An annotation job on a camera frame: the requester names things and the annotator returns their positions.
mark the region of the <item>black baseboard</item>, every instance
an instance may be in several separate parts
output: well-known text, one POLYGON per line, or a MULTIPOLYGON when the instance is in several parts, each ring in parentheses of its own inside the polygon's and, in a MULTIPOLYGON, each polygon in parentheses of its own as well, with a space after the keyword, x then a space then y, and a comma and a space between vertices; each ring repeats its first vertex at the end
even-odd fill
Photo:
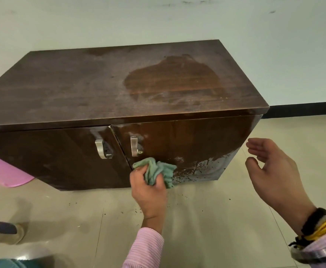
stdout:
POLYGON ((277 117, 303 117, 326 115, 326 103, 302 103, 274 105, 263 115, 263 119, 277 117))

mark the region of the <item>silver bangle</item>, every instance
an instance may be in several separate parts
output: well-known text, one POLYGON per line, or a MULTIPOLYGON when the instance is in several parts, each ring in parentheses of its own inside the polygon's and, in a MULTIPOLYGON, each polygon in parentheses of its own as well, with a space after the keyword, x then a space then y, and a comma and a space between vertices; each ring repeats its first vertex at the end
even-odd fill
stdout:
POLYGON ((326 262, 326 248, 317 251, 303 252, 292 247, 291 257, 304 264, 323 263, 326 262))

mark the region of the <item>cleaning rag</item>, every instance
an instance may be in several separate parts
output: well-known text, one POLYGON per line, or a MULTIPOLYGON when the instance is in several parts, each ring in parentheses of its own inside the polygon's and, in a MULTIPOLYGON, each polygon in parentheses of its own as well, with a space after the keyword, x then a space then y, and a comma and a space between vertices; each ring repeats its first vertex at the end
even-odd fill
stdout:
POLYGON ((135 162, 133 168, 136 169, 139 166, 148 165, 147 171, 144 173, 144 180, 148 185, 156 184, 156 179, 159 173, 162 173, 165 187, 172 188, 173 171, 177 168, 176 165, 167 164, 165 162, 156 162, 155 158, 149 157, 142 161, 135 162))

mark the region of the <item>pink plastic dustpan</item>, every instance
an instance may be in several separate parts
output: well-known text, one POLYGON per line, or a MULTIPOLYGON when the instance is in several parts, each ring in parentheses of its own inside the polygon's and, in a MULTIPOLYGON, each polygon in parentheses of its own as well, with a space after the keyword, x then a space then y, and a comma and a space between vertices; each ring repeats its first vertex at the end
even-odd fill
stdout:
POLYGON ((23 185, 34 179, 33 176, 0 159, 0 184, 6 187, 23 185))

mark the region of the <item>hand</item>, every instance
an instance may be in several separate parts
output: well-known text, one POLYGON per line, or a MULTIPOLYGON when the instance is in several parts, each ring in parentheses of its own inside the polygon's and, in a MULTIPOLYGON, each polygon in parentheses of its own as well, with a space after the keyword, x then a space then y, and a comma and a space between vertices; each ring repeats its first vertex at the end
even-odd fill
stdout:
POLYGON ((147 185, 143 176, 147 167, 148 165, 137 167, 129 175, 132 196, 143 212, 142 227, 152 228, 162 234, 167 206, 163 175, 158 174, 155 185, 147 185))
POLYGON ((257 194, 297 235, 302 235, 301 229, 316 207, 303 188, 295 161, 271 139, 250 138, 246 146, 250 154, 265 163, 262 169, 253 157, 245 163, 257 194))

